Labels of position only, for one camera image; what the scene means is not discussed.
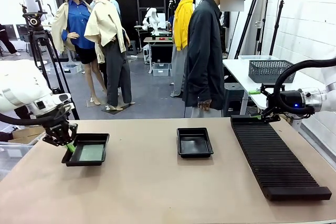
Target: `perforated basket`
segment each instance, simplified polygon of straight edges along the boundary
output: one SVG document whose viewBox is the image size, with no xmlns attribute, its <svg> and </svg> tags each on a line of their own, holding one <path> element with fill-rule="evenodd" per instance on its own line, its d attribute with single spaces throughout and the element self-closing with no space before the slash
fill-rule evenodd
<svg viewBox="0 0 336 224">
<path fill-rule="evenodd" d="M 251 60 L 248 76 L 255 83 L 276 83 L 279 76 L 293 64 L 286 60 Z M 284 83 L 293 83 L 295 73 Z"/>
</svg>

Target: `black ribbed rack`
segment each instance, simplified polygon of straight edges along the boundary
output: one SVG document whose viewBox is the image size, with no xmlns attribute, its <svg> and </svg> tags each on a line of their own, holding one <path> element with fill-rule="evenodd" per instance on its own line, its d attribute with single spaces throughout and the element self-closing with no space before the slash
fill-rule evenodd
<svg viewBox="0 0 336 224">
<path fill-rule="evenodd" d="M 330 199 L 271 125 L 246 116 L 232 116 L 231 125 L 267 199 Z"/>
</svg>

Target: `black shorts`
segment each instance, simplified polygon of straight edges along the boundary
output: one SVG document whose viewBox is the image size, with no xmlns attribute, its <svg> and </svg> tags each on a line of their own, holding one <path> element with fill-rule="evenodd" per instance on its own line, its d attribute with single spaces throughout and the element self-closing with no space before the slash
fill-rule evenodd
<svg viewBox="0 0 336 224">
<path fill-rule="evenodd" d="M 75 45 L 75 50 L 82 64 L 90 64 L 97 59 L 96 50 L 94 48 L 83 49 Z"/>
</svg>

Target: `concrete floor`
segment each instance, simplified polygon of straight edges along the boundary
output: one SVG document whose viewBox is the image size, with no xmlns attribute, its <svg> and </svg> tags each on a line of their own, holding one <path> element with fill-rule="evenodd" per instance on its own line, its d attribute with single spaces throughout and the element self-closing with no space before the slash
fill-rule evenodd
<svg viewBox="0 0 336 224">
<path fill-rule="evenodd" d="M 21 56 L 13 56 L 4 53 L 4 57 L 0 60 L 17 60 L 30 59 L 27 53 L 21 52 Z M 73 101 L 76 105 L 79 117 L 81 120 L 95 119 L 159 119 L 159 118 L 183 118 L 184 102 L 180 98 L 171 98 L 170 93 L 173 86 L 169 86 L 172 82 L 171 77 L 154 77 L 153 74 L 148 74 L 149 65 L 145 65 L 142 58 L 132 58 L 130 64 L 132 96 L 135 105 L 125 109 L 124 111 L 111 115 L 101 111 L 104 106 L 93 106 L 88 108 L 87 101 L 90 100 L 89 87 L 85 80 L 85 75 L 66 74 L 67 82 L 70 88 Z M 58 82 L 55 74 L 49 74 L 50 84 L 53 87 L 58 87 Z M 97 96 L 103 98 L 104 94 L 96 77 L 93 76 Z M 14 112 L 7 113 L 10 116 L 15 116 Z M 190 110 L 186 111 L 186 117 L 190 117 Z M 0 122 L 0 130 L 7 125 Z"/>
</svg>

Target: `brown tabletop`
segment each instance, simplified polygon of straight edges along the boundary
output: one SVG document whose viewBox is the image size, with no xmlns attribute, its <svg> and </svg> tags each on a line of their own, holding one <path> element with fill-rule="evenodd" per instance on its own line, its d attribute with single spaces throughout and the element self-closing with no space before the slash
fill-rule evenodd
<svg viewBox="0 0 336 224">
<path fill-rule="evenodd" d="M 169 43 L 173 43 L 172 40 L 170 40 L 169 38 L 171 37 L 156 37 L 155 39 L 153 39 L 152 37 L 146 37 L 143 42 L 145 43 L 155 43 L 155 42 L 169 42 Z"/>
<path fill-rule="evenodd" d="M 329 201 L 269 202 L 226 119 L 79 121 L 109 133 L 101 167 L 66 167 L 62 147 L 36 146 L 0 183 L 0 223 L 294 223 L 336 219 L 336 172 L 286 122 L 273 124 Z M 176 129 L 206 127 L 214 155 L 182 160 Z"/>
</svg>

